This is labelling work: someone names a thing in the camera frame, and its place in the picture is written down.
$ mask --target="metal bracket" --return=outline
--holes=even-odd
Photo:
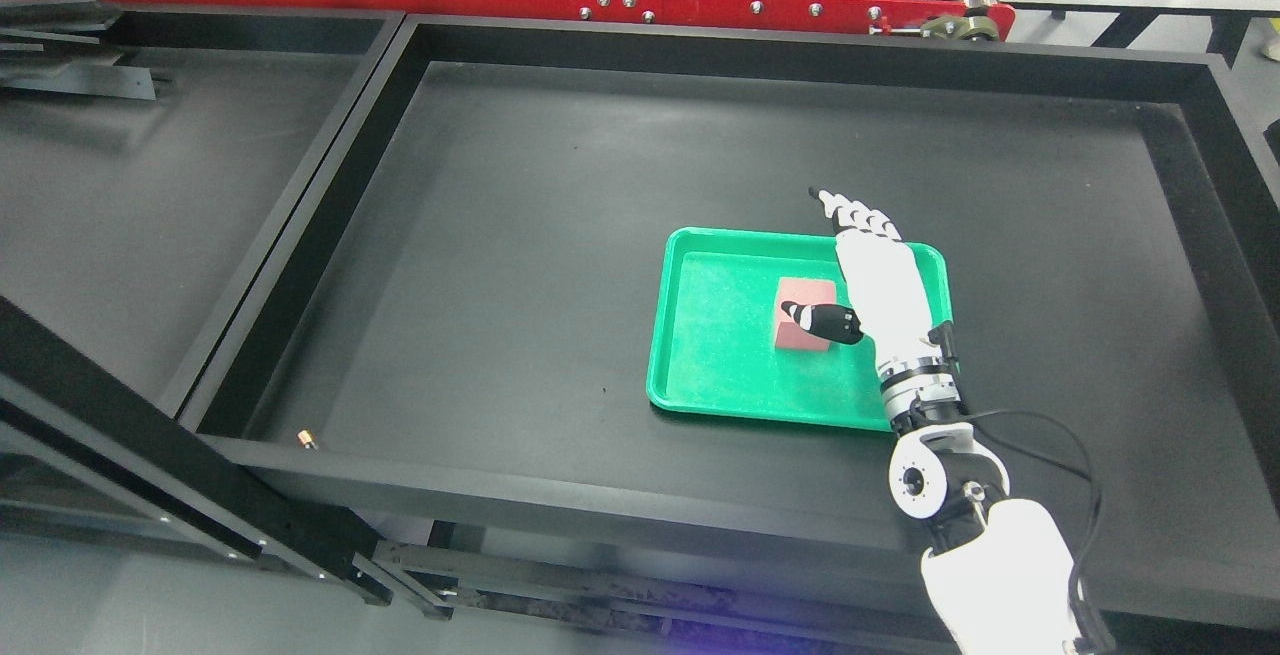
[[[914,35],[941,40],[998,40],[1000,26],[988,17],[934,17],[919,27],[870,26],[870,35]]]

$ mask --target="bolt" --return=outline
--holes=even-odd
[[[972,481],[972,478],[969,482],[964,484],[963,490],[965,500],[969,500],[970,503],[982,503],[987,499],[987,491],[983,490],[978,482]]]
[[[960,3],[964,3],[965,14],[973,17],[974,14],[986,14],[996,4],[996,0],[960,0]]]

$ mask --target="green tray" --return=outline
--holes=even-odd
[[[942,253],[915,253],[933,324],[951,319]],[[888,431],[870,339],[826,353],[773,348],[778,278],[849,290],[832,237],[686,226],[667,241],[649,353],[649,400],[677,413],[827,423]]]

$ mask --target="screw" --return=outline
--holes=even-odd
[[[965,500],[969,500],[970,503],[982,503],[987,499],[987,491],[983,490],[978,482],[972,481],[972,478],[969,482],[964,484],[963,490]]]

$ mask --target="white robotic hand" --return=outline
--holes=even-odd
[[[896,359],[941,358],[928,339],[933,326],[915,255],[904,244],[886,214],[858,200],[809,191],[822,201],[836,230],[836,258],[849,287],[849,303],[861,331],[876,342],[876,368]]]
[[[947,353],[929,339],[932,313],[915,255],[881,210],[828,191],[836,255],[861,333],[876,342],[884,413],[900,436],[888,486],[904,513],[928,523],[934,546],[920,572],[934,609],[965,655],[1060,655],[1110,640],[1084,619],[1074,560],[1048,512],[1009,496],[1009,473],[974,441]],[[791,312],[801,328],[815,308]],[[1091,631],[1082,637],[1082,622]]]
[[[1001,500],[987,530],[934,555],[920,573],[964,655],[1064,655],[1080,637],[1068,596],[1071,553],[1039,503]]]

